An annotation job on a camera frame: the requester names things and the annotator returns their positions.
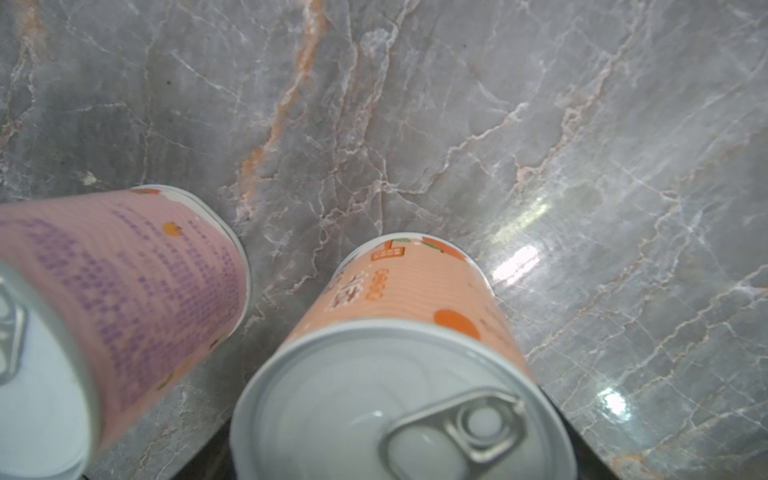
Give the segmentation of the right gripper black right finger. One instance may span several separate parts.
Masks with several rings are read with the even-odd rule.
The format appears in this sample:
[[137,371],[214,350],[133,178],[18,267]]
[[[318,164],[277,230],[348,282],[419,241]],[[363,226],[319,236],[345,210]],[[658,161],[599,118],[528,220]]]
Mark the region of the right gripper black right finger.
[[577,464],[577,479],[618,480],[618,476],[587,444],[584,438],[576,431],[576,429],[568,421],[562,411],[556,406],[553,400],[545,392],[542,392],[542,394],[549,401],[555,412],[560,417],[560,420],[562,421],[571,441]]

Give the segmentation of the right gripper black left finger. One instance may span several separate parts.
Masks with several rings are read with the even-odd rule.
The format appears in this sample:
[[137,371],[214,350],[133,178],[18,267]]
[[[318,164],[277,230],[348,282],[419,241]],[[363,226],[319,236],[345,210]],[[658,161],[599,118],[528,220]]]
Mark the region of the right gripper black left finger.
[[235,480],[227,421],[208,443],[173,477],[173,480]]

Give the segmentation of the red label can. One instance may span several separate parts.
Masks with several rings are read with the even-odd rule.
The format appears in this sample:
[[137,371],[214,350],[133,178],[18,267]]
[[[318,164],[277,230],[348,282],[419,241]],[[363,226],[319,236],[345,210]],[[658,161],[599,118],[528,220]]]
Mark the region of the red label can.
[[490,282],[422,233],[353,251],[234,411],[240,479],[574,479]]

